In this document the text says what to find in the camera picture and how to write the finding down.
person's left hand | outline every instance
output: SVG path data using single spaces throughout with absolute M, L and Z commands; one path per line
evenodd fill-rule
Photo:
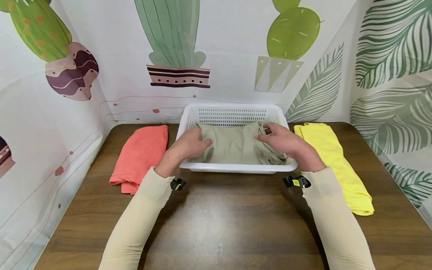
M 201 141 L 200 138 L 199 127 L 184 132 L 165 152 L 162 160 L 155 167 L 155 172 L 165 178 L 172 176 L 183 160 L 201 155 L 213 142 L 211 139 Z

hand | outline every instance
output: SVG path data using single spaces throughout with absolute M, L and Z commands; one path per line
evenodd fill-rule
M 211 139 L 201 141 L 199 127 L 184 132 L 165 152 L 155 172 L 164 178 L 172 176 L 183 160 L 201 155 L 212 143 Z
M 326 168 L 315 148 L 300 136 L 273 122 L 265 123 L 263 126 L 268 135 L 258 134 L 255 138 L 295 159 L 300 170 L 318 172 Z

wavy line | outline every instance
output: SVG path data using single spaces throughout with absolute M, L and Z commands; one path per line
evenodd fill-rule
M 96 65 L 98 65 L 98 63 L 96 63 L 95 61 L 93 61 L 93 60 L 87 60 L 84 64 L 82 64 L 81 66 L 78 66 L 79 68 L 80 67 L 83 67 L 83 66 L 85 66 L 88 62 L 93 62 L 93 63 L 95 63 Z
M 40 230 L 41 232 L 39 233 L 39 235 L 35 238 L 35 239 L 38 239 L 39 238 L 39 236 L 41 236 L 41 234 L 42 234 L 42 232 L 45 230 L 45 228 L 46 228 L 46 226 L 47 226 L 47 224 L 48 224 L 48 221 L 49 221 L 49 217 L 51 216 L 51 214 L 52 214 L 52 210 L 53 210 L 53 206 L 54 206 L 54 202 L 55 202 L 55 200 L 56 200 L 56 198 L 57 198 L 57 195 L 58 195 L 58 192 L 59 192 L 59 190 L 61 189 L 61 187 L 65 184 L 65 183 L 67 183 L 67 181 L 72 177 L 72 175 L 89 159 L 89 157 L 91 157 L 92 156 L 92 154 L 95 152 L 97 150 L 97 148 L 72 172 L 72 174 L 64 181 L 64 183 L 62 183 L 60 186 L 59 186 L 59 188 L 57 189 L 57 191 L 56 191 L 56 194 L 55 194 L 55 196 L 54 196 L 54 200 L 53 200 L 53 204 L 51 205 L 51 210 L 50 210 L 50 214 L 48 215 L 48 218 L 47 218 L 47 221 L 46 221 L 46 223 L 45 223 L 45 225 L 44 225 L 44 227 Z M 32 231 L 30 231 L 29 232 L 29 234 L 27 235 L 27 237 L 21 242 L 21 244 L 18 246 L 18 247 L 16 247 L 15 248 L 15 250 L 14 250 L 14 252 L 22 245 L 22 243 L 24 243 L 25 242 L 25 240 L 28 238 L 28 236 L 30 235 L 30 233 L 31 233 Z M 30 247 L 32 246 L 32 244 L 34 243 L 34 241 L 29 245 L 29 247 L 25 250 L 25 252 L 22 254 L 22 256 L 16 261 L 16 263 L 12 266 L 12 268 L 14 268 L 17 264 L 18 264 L 18 262 L 22 259 L 22 257 L 24 257 L 24 255 L 29 251 L 29 249 L 30 249 Z
M 67 166 L 66 166 L 66 168 L 64 169 L 64 170 L 67 170 L 67 168 L 69 168 L 69 166 L 79 157 L 79 156 L 81 156 L 81 154 L 82 153 L 84 153 L 84 151 L 82 151 L 75 159 L 73 159 Z M 52 185 L 52 187 L 51 187 L 51 189 L 50 189 L 50 191 L 49 191 L 49 193 L 48 194 L 50 194 L 51 193 L 51 191 L 53 190 L 53 188 L 54 188 L 54 186 L 55 186 L 55 183 L 57 183 L 57 181 L 59 180 L 59 179 L 61 179 L 61 177 L 58 177 L 55 181 L 54 181 L 54 183 L 53 183 L 53 185 Z M 44 205 L 47 203 L 47 201 L 49 200 L 49 197 L 47 197 L 46 199 L 45 199 L 45 202 L 44 202 Z M 2 267 L 3 266 L 3 264 L 5 264 L 6 262 L 7 262 L 7 260 L 12 256 L 12 254 L 24 243 L 24 241 L 29 237 L 29 235 L 31 234 L 31 232 L 32 232 L 32 230 L 35 228 L 35 226 L 37 225 L 37 223 L 39 222 L 39 220 L 41 219 L 41 216 L 42 216 L 42 214 L 43 214 L 43 212 L 44 212 L 44 208 L 46 209 L 47 207 L 42 207 L 41 208 L 41 211 L 40 211 L 40 213 L 39 213 L 39 216 L 38 216 L 38 219 L 36 220 L 36 222 L 35 222 L 35 225 L 32 227 L 32 229 L 31 230 L 29 230 L 29 233 L 27 234 L 27 236 L 24 238 L 24 240 L 13 250 L 13 252 L 10 254 L 10 256 L 2 263 L 2 264 L 0 264 L 0 267 Z
M 163 107 L 163 108 L 157 108 L 157 109 L 158 110 L 161 110 L 161 109 L 184 109 L 184 107 Z M 153 110 L 150 109 L 150 110 L 145 110 L 145 111 L 122 111 L 122 112 L 119 112 L 118 114 L 107 114 L 105 116 L 105 118 L 109 115 L 119 115 L 119 114 L 123 114 L 126 112 L 148 112 L 148 111 L 153 111 Z
M 197 99 L 213 100 L 213 101 L 218 101 L 218 102 L 222 102 L 222 103 L 250 104 L 250 102 L 231 102 L 231 101 L 223 101 L 223 100 L 212 99 L 212 98 L 198 98 L 198 97 L 169 97 L 169 96 L 164 96 L 164 95 L 156 95 L 156 96 L 131 95 L 131 96 L 127 96 L 127 97 L 119 98 L 119 99 L 117 99 L 117 100 L 106 100 L 106 101 L 102 101 L 102 102 L 99 104 L 99 106 L 100 106 L 102 103 L 105 103 L 105 102 L 118 102 L 118 101 L 120 101 L 120 100 L 122 100 L 122 99 L 125 99 L 125 98 L 178 98 L 178 99 L 181 99 L 181 98 L 197 98 Z M 277 105 L 277 106 L 287 106 L 286 104 L 275 104 L 275 105 Z
M 99 131 L 99 129 L 100 129 L 100 127 L 101 127 L 101 125 L 99 124 L 99 127 L 98 127 L 98 129 L 95 131 L 95 132 L 93 132 L 92 134 L 90 134 L 89 136 L 87 136 L 87 138 L 85 138 L 84 140 L 83 140 L 83 142 L 77 147 L 77 148 L 75 148 L 73 151 L 75 152 L 77 149 L 79 149 L 86 141 L 87 141 L 87 139 L 90 137 L 90 136 L 92 136 L 93 134 L 95 134 L 96 132 L 98 132 Z M 80 155 L 81 155 L 81 153 L 80 154 L 78 154 L 78 155 L 76 155 L 75 156 L 75 158 L 74 159 L 72 159 L 72 161 L 71 162 L 73 162 L 75 159 L 77 159 Z M 64 160 L 63 160 L 63 162 L 59 165 L 59 166 L 62 166 L 65 162 L 66 162 L 66 160 L 68 159 L 70 157 L 70 155 L 68 155 Z M 48 180 L 48 178 L 50 178 L 52 175 L 53 175 L 53 173 L 55 173 L 55 171 L 54 172 L 52 172 L 52 173 L 50 173 L 45 179 L 44 179 L 44 181 L 42 181 L 42 183 L 15 209 L 15 211 L 13 211 L 12 212 L 12 214 L 9 216 L 9 218 L 0 226 L 0 230 L 5 226 L 5 224 L 9 221 L 9 219 L 11 219 L 12 218 L 12 216 L 21 208 L 21 206 Z
M 69 81 L 64 87 L 57 87 L 57 86 L 53 86 L 51 85 L 51 87 L 57 88 L 57 89 L 65 89 L 66 87 L 68 87 L 73 81 L 75 80 L 80 80 L 83 79 L 83 77 L 81 76 L 80 78 L 73 78 L 71 81 Z
M 173 119 L 163 119 L 161 121 L 172 121 L 172 120 L 178 120 L 178 119 L 181 119 L 181 117 L 179 117 L 179 118 L 173 118 Z M 150 123 L 142 123 L 142 122 L 131 122 L 131 121 L 127 121 L 127 120 L 110 120 L 110 121 L 108 121 L 108 123 L 112 122 L 112 121 L 114 121 L 114 122 L 128 122 L 128 123 L 132 123 L 132 124 L 163 124 L 163 122 L 161 122 L 161 121 L 154 121 L 154 122 L 150 122 Z

folded shirt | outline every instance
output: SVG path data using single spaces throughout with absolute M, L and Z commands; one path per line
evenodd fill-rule
M 372 215 L 372 197 L 343 156 L 342 146 L 331 127 L 321 123 L 305 123 L 304 126 L 294 126 L 294 132 L 311 144 L 323 162 L 333 169 L 351 211 L 359 216 Z
M 168 126 L 143 127 L 121 149 L 110 184 L 121 184 L 122 193 L 135 194 L 148 170 L 162 159 L 168 144 Z
M 251 123 L 242 127 L 220 128 L 198 124 L 201 128 L 201 139 L 212 139 L 213 144 L 202 155 L 192 159 L 193 162 L 285 165 L 286 158 L 269 145 L 254 138 L 255 134 L 265 134 L 264 127 Z

basket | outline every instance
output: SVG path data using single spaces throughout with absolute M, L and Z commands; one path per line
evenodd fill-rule
M 282 110 L 276 105 L 267 104 L 226 104 L 226 103 L 193 103 L 184 108 L 177 132 L 177 139 L 187 130 L 196 127 L 197 123 L 218 127 L 242 127 L 254 122 L 275 122 L 286 128 L 288 124 Z M 180 168 L 194 172 L 234 172 L 273 174 L 291 172 L 297 168 L 297 162 L 291 159 L 288 165 L 250 165 L 190 162 L 188 159 Z

